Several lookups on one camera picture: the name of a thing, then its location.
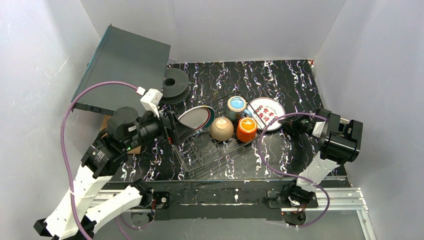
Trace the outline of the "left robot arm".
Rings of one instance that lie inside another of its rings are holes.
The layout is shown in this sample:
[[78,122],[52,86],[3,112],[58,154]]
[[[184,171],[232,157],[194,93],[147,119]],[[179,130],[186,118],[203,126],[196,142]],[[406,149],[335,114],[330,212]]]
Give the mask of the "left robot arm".
[[181,123],[173,112],[156,117],[143,116],[132,107],[117,109],[107,122],[106,136],[97,138],[81,159],[73,189],[47,218],[34,224],[35,231],[53,240],[82,240],[93,237],[106,223],[133,207],[149,207],[159,199],[141,179],[130,183],[121,193],[92,206],[99,191],[128,160],[128,152],[139,146],[164,139],[181,144],[195,129]]

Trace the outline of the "blue butterfly mug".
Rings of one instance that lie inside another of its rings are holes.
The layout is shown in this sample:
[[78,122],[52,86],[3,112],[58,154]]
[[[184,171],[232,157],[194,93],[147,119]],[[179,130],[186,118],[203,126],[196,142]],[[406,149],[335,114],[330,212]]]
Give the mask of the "blue butterfly mug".
[[247,109],[247,101],[241,96],[232,96],[227,101],[226,116],[231,121],[239,120],[241,118],[250,117],[252,113]]

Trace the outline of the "white plate green red rim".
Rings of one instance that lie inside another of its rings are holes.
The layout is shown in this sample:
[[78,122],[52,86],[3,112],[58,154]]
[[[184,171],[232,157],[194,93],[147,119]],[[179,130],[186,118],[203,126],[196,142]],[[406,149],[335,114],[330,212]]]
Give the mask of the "white plate green red rim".
[[214,119],[215,110],[207,105],[193,107],[178,117],[180,123],[196,131],[208,128]]

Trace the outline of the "white floral bowl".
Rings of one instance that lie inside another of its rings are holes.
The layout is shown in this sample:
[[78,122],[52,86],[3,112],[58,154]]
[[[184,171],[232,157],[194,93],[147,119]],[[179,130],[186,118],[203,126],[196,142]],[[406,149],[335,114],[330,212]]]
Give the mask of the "white floral bowl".
[[213,139],[217,141],[227,141],[234,134],[234,126],[228,118],[218,117],[212,122],[209,132]]

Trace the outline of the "orange mug black handle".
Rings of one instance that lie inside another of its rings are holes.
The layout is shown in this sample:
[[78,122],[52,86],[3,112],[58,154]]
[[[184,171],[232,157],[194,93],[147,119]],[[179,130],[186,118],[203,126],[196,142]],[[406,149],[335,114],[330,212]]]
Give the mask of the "orange mug black handle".
[[256,137],[257,129],[258,125],[254,118],[243,117],[238,121],[236,137],[244,143],[250,142]]

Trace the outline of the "white plate red characters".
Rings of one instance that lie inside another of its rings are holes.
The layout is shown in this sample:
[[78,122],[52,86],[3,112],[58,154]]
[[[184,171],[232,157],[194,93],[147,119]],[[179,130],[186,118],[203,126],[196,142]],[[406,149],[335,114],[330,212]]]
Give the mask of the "white plate red characters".
[[276,100],[268,97],[259,97],[247,104],[247,109],[252,113],[258,124],[258,129],[263,130],[272,120],[283,116],[286,112]]

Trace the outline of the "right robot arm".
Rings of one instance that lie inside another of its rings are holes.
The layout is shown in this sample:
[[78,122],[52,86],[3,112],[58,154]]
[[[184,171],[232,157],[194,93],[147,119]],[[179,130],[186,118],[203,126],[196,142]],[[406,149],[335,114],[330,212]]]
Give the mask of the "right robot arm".
[[361,150],[363,123],[343,120],[324,108],[315,113],[294,112],[272,120],[290,135],[306,134],[318,139],[318,151],[311,163],[281,191],[268,191],[265,201],[272,209],[305,208],[316,196],[318,184],[334,169],[353,162]]

